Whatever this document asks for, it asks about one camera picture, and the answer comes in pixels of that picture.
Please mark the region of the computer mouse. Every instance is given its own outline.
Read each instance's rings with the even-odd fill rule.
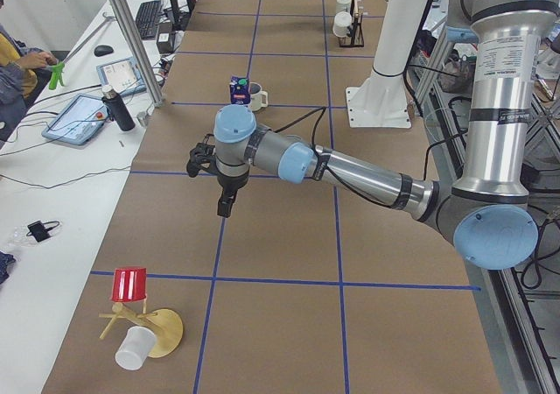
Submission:
[[[97,46],[94,49],[94,56],[95,57],[102,57],[103,55],[111,54],[115,50],[112,46]]]

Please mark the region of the red cup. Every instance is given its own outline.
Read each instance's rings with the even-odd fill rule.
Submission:
[[[121,267],[113,277],[113,302],[134,302],[146,298],[146,268]]]

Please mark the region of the mug handle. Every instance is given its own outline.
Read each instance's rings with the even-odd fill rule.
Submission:
[[[263,102],[262,105],[263,107],[268,107],[269,106],[269,93],[266,90],[262,90],[261,91],[262,96],[264,96],[263,98]]]

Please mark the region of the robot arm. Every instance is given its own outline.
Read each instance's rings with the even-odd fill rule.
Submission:
[[[534,250],[537,230],[519,181],[541,36],[558,0],[451,0],[450,27],[470,25],[479,39],[463,176],[450,188],[384,170],[343,153],[284,137],[256,123],[244,106],[221,109],[207,141],[191,151],[190,176],[218,177],[218,214],[229,217],[254,165],[299,183],[304,177],[350,189],[375,204],[409,212],[437,230],[466,260],[512,267]]]

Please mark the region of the brown table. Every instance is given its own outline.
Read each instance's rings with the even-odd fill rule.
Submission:
[[[385,1],[362,0],[363,49],[338,47],[335,1],[198,1],[44,393],[500,392],[479,288],[436,232],[255,168],[222,220],[216,179],[186,176],[189,150],[228,103],[230,76],[247,72],[269,92],[259,122],[276,128],[326,105],[318,143],[421,176],[420,120],[410,130],[348,126],[345,87],[369,76]],[[290,133],[308,139],[312,126]],[[146,266],[149,309],[175,309],[186,326],[176,351],[138,371],[113,358],[128,322],[98,339],[123,265]]]

